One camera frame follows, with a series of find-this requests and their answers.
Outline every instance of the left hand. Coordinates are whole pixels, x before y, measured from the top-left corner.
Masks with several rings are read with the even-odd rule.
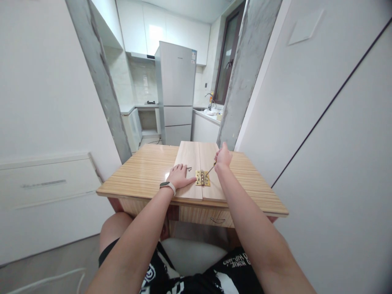
[[[166,181],[172,183],[176,190],[196,182],[196,177],[186,178],[187,171],[187,165],[176,165],[170,170]]]

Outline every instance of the brass hinge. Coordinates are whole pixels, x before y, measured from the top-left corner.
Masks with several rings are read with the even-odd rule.
[[[196,186],[211,186],[209,182],[209,175],[206,175],[207,171],[196,171]]]

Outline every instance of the drawer handle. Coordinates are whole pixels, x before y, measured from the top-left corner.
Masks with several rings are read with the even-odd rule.
[[[214,222],[214,223],[217,223],[217,224],[222,224],[222,223],[224,223],[225,222],[225,218],[219,218],[219,219],[217,219],[217,221],[216,220],[214,220],[214,218],[211,218],[211,220]]]

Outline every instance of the smartwatch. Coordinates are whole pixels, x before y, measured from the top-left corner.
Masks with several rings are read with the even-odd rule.
[[[162,187],[170,187],[173,190],[174,195],[176,194],[176,188],[174,187],[174,185],[172,183],[170,183],[170,182],[163,182],[163,183],[161,183],[159,185],[159,188],[162,188]]]

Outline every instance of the printed shorts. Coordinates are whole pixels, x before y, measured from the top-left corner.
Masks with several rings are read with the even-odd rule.
[[[105,248],[99,266],[117,243]],[[180,276],[160,242],[155,249],[140,290],[142,294],[164,293],[264,293],[242,247],[229,252],[203,274]]]

